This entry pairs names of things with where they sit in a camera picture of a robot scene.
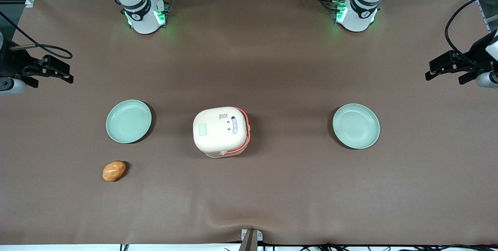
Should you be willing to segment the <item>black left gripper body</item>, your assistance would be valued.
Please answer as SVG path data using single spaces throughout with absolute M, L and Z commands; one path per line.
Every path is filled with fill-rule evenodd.
M 497 29 L 473 43 L 466 56 L 475 62 L 475 67 L 485 71 L 497 70 L 498 33 Z

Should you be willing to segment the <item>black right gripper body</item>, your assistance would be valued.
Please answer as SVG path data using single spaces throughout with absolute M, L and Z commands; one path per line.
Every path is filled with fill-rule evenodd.
M 37 72 L 36 59 L 26 50 L 12 51 L 16 43 L 1 35 L 0 75 L 1 77 L 21 78 Z

